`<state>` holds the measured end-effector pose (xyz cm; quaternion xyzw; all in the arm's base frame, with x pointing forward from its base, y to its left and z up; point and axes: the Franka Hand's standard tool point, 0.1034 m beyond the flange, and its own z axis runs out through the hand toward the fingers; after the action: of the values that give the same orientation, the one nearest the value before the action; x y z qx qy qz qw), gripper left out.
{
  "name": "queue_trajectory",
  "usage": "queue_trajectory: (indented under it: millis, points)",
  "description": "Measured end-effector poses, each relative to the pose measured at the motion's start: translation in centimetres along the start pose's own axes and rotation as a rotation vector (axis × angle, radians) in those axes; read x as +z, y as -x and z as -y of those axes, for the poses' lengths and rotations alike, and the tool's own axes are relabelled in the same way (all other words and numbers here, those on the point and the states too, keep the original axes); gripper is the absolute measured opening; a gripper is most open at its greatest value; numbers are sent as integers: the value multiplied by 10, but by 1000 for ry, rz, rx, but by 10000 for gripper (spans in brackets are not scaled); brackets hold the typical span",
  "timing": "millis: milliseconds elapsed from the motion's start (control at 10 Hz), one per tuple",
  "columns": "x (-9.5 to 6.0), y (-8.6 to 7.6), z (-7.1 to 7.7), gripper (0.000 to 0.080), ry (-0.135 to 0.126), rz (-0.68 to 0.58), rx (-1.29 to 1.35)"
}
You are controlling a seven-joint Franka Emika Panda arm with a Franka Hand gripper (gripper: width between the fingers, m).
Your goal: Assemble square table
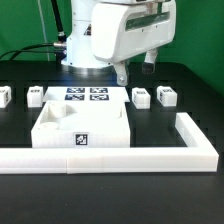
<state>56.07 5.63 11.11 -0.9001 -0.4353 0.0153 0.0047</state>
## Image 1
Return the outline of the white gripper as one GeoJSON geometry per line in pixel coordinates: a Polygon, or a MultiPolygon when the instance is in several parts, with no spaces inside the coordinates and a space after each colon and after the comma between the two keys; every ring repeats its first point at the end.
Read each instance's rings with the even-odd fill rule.
{"type": "Polygon", "coordinates": [[[126,86],[128,73],[126,64],[121,61],[147,51],[142,72],[152,74],[157,48],[173,40],[175,25],[175,0],[161,5],[155,2],[130,5],[100,2],[92,11],[92,52],[98,60],[114,63],[117,84],[126,86]]]}

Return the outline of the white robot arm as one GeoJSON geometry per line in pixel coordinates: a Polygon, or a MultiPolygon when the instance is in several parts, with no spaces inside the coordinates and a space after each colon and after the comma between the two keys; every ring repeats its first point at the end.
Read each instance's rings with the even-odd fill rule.
{"type": "Polygon", "coordinates": [[[173,41],[175,0],[71,0],[72,31],[62,67],[83,76],[114,72],[129,82],[127,61],[145,56],[142,70],[155,71],[158,49],[173,41]]]}

